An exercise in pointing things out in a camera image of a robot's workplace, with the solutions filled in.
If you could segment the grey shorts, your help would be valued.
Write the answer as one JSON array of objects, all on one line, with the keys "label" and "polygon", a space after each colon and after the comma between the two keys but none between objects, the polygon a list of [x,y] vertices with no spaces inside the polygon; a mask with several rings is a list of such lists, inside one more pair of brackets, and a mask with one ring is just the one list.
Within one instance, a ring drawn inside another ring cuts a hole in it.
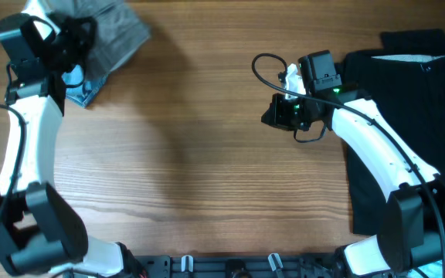
[{"label": "grey shorts", "polygon": [[86,59],[86,79],[98,80],[124,65],[150,38],[149,26],[123,0],[49,0],[51,12],[97,22],[95,42]]}]

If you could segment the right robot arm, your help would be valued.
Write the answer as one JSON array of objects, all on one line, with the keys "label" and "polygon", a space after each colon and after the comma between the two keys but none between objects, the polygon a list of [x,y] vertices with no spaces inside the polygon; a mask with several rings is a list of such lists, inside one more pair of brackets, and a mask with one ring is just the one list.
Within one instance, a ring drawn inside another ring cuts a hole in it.
[{"label": "right robot arm", "polygon": [[440,262],[445,276],[445,180],[389,126],[361,87],[344,83],[329,51],[285,64],[261,120],[296,133],[322,123],[358,155],[386,204],[379,231],[336,250],[335,277],[406,273]]}]

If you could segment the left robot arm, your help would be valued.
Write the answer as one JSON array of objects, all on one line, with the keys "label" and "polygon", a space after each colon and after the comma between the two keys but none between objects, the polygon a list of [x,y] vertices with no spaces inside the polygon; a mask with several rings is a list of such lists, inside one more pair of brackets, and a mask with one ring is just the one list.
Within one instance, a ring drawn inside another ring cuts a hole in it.
[{"label": "left robot arm", "polygon": [[9,57],[2,109],[10,119],[0,173],[0,263],[11,276],[136,277],[141,271],[122,244],[87,234],[54,183],[63,74],[85,67],[96,29],[91,17],[49,12],[39,1],[0,20]]}]

